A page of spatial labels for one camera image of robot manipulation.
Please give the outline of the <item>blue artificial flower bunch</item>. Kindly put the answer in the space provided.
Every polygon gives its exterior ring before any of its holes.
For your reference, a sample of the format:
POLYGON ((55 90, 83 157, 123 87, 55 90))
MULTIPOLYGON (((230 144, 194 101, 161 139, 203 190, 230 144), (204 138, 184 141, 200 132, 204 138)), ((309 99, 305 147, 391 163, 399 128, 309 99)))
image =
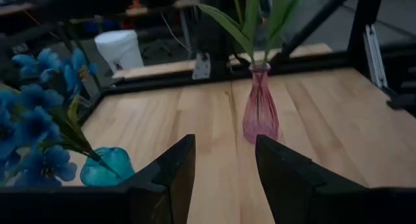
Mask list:
POLYGON ((61 60, 57 53, 53 52, 50 47, 46 47, 40 51, 36 58, 26 54, 18 54, 12 57, 12 61, 20 66, 21 78, 37 76, 40 82, 47 82, 53 75, 63 74, 69 99, 79 95, 83 81, 98 71, 98 65, 88 63, 86 55, 78 47, 66 60, 61 60))
POLYGON ((71 153, 100 163, 78 118, 79 96, 0 84, 0 187, 59 187, 76 178, 71 153))

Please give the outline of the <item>yellow artificial tulip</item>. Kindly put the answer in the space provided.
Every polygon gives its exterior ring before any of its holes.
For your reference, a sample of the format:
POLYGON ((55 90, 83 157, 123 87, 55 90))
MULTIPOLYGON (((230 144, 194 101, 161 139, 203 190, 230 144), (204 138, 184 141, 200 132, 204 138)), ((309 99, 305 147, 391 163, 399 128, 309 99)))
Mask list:
POLYGON ((214 6, 203 3, 198 3, 196 6, 203 13, 211 16, 223 29, 230 33, 250 57, 250 65, 254 67, 254 36, 257 28, 260 0, 246 0, 244 11, 242 11, 240 0, 233 0, 233 2, 237 11, 238 21, 235 21, 214 6))

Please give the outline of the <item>pink glass vase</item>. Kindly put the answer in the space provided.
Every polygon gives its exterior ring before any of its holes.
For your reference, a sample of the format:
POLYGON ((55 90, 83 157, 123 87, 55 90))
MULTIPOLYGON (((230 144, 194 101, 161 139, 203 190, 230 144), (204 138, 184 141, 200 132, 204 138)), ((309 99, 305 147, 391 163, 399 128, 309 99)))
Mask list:
POLYGON ((242 119, 243 135, 255 144, 257 135, 278 139, 279 120, 275 103, 268 86, 269 63, 251 65, 252 87, 242 119))

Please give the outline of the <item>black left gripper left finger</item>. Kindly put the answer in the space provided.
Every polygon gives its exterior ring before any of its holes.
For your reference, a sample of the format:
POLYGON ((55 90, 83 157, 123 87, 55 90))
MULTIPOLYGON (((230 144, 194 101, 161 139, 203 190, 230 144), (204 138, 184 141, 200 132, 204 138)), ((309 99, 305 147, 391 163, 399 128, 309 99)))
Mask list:
POLYGON ((187 224, 196 170, 196 136, 188 134, 121 183, 117 224, 187 224))

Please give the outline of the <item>white plastic bin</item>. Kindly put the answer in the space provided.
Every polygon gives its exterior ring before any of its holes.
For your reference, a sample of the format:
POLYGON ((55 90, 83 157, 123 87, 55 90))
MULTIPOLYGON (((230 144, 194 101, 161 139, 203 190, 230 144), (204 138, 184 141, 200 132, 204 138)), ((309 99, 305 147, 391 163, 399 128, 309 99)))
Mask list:
POLYGON ((134 30, 103 32, 94 38, 94 42, 113 73, 144 67, 134 30))

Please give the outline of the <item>black aluminium rig frame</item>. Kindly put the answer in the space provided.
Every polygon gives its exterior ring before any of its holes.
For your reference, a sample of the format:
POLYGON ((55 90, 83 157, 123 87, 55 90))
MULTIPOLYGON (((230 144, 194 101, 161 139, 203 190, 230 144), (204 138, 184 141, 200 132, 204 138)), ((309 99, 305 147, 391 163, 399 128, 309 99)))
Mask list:
MULTIPOLYGON (((369 27, 376 21, 382 0, 358 0, 357 10, 350 33, 348 48, 332 54, 305 55, 291 58, 290 53, 306 40, 317 28, 324 23, 335 10, 346 0, 330 0, 317 15, 283 48, 271 58, 271 76, 288 75, 295 73, 312 73, 317 71, 336 70, 352 67, 364 77, 373 77, 376 67, 372 58, 386 61, 389 65, 396 65, 393 72, 406 71, 415 76, 416 82, 416 42, 406 44, 390 44, 370 47, 370 40, 376 38, 375 32, 369 32, 369 27)), ((150 75, 142 78, 117 78, 115 87, 105 88, 98 93, 92 105, 78 119, 83 125, 96 110, 103 98, 108 95, 118 95, 132 92, 146 92, 167 88, 178 88, 216 82, 236 81, 247 79, 251 73, 247 65, 234 65, 234 72, 227 71, 221 75, 212 75, 206 79, 196 80, 191 77, 190 71, 176 71, 150 75)), ((381 91, 387 95, 385 105, 391 110, 405 110, 416 119, 416 83, 412 86, 415 93, 397 94, 393 89, 383 84, 381 91)))

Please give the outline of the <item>teal glass vase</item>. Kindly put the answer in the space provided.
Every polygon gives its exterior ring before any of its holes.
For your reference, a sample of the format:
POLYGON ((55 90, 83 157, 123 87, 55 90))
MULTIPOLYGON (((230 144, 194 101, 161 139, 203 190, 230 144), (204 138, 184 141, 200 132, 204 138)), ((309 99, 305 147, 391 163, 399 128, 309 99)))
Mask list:
POLYGON ((119 177, 95 160, 87 158, 80 172, 81 182, 85 186, 115 186, 135 174, 126 150, 119 147, 99 147, 94 151, 119 177))

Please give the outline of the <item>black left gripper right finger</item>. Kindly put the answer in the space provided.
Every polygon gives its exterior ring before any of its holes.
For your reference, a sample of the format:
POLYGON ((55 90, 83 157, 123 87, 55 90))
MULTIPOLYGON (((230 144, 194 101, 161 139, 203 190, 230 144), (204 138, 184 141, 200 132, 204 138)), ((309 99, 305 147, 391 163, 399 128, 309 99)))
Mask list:
POLYGON ((265 135, 256 138, 255 158, 276 224, 348 223, 354 196, 368 190, 265 135))

